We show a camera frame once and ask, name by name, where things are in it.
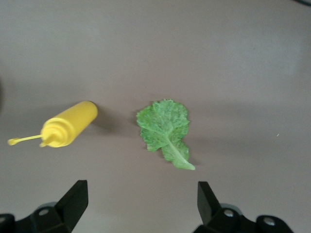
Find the green lettuce leaf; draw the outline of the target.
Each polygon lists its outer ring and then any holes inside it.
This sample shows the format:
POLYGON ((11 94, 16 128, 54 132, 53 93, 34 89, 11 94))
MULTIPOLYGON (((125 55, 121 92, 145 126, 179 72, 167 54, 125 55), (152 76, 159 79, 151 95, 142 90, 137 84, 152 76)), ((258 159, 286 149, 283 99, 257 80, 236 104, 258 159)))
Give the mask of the green lettuce leaf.
POLYGON ((174 100, 154 101, 136 115, 140 136, 147 150, 161 150, 166 161, 178 169, 195 170, 189 162, 189 147, 183 138, 189 133, 187 108, 174 100))

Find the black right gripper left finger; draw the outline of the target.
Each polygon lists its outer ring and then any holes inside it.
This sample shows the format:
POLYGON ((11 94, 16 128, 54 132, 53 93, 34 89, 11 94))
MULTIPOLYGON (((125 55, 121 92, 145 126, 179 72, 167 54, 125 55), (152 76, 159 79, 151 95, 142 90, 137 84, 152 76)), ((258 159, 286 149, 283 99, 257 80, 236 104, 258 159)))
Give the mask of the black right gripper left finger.
POLYGON ((72 233, 88 206, 88 184, 78 180, 53 206, 16 222, 16 233, 72 233))

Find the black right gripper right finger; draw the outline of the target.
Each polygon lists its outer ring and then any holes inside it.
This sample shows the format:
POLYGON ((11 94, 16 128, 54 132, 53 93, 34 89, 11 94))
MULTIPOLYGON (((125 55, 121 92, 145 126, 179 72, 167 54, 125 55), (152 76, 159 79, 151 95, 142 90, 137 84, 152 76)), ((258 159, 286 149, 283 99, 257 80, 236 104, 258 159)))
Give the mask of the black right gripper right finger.
POLYGON ((194 233, 257 233, 255 222, 220 205, 208 182, 198 182, 197 207, 202 225, 194 233))

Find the yellow squeeze sauce bottle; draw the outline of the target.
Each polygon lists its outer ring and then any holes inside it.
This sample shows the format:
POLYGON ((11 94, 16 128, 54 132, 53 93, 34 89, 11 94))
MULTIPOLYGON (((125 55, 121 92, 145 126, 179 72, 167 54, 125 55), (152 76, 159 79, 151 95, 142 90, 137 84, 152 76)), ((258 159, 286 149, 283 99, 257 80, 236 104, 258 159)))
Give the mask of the yellow squeeze sauce bottle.
POLYGON ((58 115, 48 119, 39 135, 24 138, 12 138, 8 144, 40 138, 40 147, 60 148, 71 144, 80 133, 85 130, 98 115, 97 106, 91 101, 82 101, 58 115))

